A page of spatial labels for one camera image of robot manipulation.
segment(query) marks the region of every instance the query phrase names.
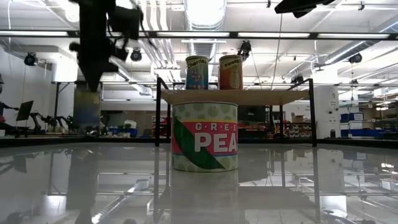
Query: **pink label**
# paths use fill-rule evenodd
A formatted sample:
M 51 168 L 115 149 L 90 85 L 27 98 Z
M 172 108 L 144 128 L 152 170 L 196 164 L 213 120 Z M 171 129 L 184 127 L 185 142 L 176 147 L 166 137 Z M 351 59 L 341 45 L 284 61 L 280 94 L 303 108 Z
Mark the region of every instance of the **pink label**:
M 238 151 L 238 127 L 236 123 L 223 122 L 185 122 L 183 125 L 195 137 L 195 152 L 202 147 L 214 156 L 235 155 Z M 177 143 L 172 136 L 172 144 Z M 173 147 L 174 154 L 182 153 L 178 147 Z

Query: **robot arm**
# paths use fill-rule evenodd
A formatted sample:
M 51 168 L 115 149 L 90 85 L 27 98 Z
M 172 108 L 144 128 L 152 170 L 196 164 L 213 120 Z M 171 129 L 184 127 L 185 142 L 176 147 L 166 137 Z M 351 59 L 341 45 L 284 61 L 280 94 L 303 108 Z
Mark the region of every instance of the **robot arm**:
M 4 108 L 4 109 L 13 109 L 13 110 L 19 111 L 19 108 L 10 107 L 10 106 L 8 106 L 8 105 L 5 104 L 5 103 L 2 103 L 2 105 L 3 105 L 3 108 Z
M 137 40 L 139 26 L 144 15 L 137 6 L 126 9 L 116 6 L 116 0 L 70 0 L 79 4 L 80 43 L 72 42 L 69 49 L 78 53 L 80 70 L 91 91 L 97 91 L 103 72 L 117 72 L 118 66 L 110 63 L 110 56 L 126 61 L 128 52 L 125 46 L 129 39 Z M 116 46 L 106 35 L 106 29 L 123 35 L 122 48 Z
M 35 123 L 35 130 L 41 130 L 42 129 L 42 127 L 41 127 L 41 125 L 39 124 L 39 122 L 37 122 L 37 116 L 39 116 L 40 118 L 42 118 L 43 116 L 41 115 L 41 114 L 39 114 L 39 113 L 31 113 L 30 114 L 30 117 L 33 119 L 33 122 Z

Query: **shelf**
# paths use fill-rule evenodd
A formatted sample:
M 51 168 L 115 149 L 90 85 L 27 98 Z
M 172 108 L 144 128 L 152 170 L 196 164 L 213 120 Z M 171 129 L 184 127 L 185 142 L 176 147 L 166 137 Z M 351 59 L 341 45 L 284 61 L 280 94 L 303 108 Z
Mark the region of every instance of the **shelf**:
M 219 101 L 241 106 L 265 106 L 284 105 L 308 98 L 308 91 L 162 90 L 162 98 L 171 105 L 195 101 Z

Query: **security camera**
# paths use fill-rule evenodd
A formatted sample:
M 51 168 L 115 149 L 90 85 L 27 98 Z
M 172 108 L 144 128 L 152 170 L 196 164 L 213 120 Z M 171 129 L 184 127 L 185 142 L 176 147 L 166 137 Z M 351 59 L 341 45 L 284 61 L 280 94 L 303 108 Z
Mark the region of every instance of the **security camera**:
M 39 63 L 37 60 L 36 53 L 28 53 L 24 60 L 25 65 L 34 67 Z
M 130 58 L 133 62 L 141 61 L 142 59 L 141 49 L 133 49 Z
M 358 54 L 356 54 L 356 55 L 350 57 L 350 58 L 348 59 L 348 61 L 349 61 L 350 63 L 359 63 L 359 62 L 362 62 L 362 55 L 361 55 L 360 53 L 358 53 Z

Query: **can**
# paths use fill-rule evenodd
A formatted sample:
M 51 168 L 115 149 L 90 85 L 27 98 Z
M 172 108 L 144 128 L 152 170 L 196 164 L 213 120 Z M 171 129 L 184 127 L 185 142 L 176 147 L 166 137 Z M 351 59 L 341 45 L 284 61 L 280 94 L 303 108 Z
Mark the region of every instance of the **can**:
M 218 77 L 220 90 L 242 90 L 242 57 L 225 55 L 220 58 L 220 75 Z
M 189 56 L 185 61 L 187 63 L 185 89 L 208 90 L 209 59 L 203 56 Z
M 173 105 L 172 167 L 189 172 L 238 168 L 238 106 L 224 102 Z

